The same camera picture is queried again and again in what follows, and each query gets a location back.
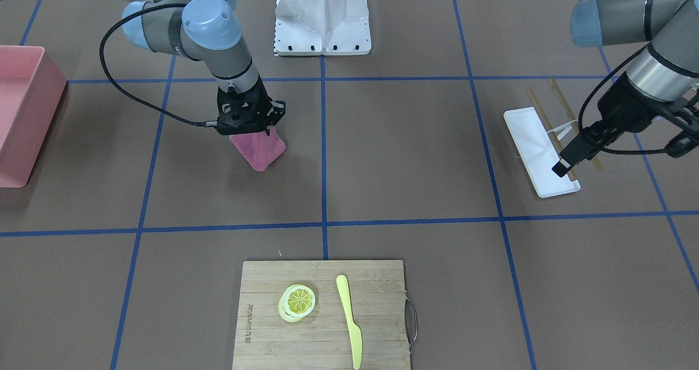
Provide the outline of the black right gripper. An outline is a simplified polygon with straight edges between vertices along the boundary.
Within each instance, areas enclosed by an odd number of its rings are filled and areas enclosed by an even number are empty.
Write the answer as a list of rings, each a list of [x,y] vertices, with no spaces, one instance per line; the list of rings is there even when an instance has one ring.
[[[273,111],[272,99],[267,94],[264,82],[260,77],[254,86],[249,91],[243,92],[242,97],[240,97],[240,111],[243,114],[254,114],[258,111],[260,114],[269,114],[270,111]]]

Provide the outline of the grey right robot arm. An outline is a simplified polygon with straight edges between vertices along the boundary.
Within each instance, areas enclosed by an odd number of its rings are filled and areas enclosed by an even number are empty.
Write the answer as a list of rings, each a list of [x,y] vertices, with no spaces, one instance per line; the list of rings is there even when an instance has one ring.
[[[267,94],[234,14],[237,0],[129,0],[118,29],[137,47],[204,63],[217,82],[218,121],[224,127],[271,124],[285,104]]]

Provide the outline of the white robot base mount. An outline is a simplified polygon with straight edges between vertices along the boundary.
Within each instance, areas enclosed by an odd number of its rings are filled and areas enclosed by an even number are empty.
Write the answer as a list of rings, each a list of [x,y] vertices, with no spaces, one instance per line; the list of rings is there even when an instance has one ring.
[[[276,0],[273,51],[282,57],[367,55],[368,0]]]

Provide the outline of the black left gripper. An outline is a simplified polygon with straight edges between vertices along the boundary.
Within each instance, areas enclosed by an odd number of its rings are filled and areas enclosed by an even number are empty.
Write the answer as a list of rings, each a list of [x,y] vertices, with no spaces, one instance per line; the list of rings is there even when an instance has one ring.
[[[659,100],[640,92],[626,75],[620,76],[597,102],[601,119],[584,127],[559,153],[552,171],[565,177],[583,159],[592,159],[625,132],[638,133],[650,126],[657,116]]]

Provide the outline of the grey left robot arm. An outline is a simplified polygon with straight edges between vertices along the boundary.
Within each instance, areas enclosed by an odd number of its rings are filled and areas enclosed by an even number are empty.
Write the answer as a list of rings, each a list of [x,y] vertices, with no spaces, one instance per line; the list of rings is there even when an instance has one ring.
[[[661,116],[680,132],[660,153],[680,158],[697,147],[697,98],[684,99],[697,84],[697,0],[589,0],[570,18],[579,47],[644,42],[617,67],[621,74],[597,102],[601,119],[562,149],[552,170],[563,177],[584,159],[609,152],[626,132],[638,133]]]

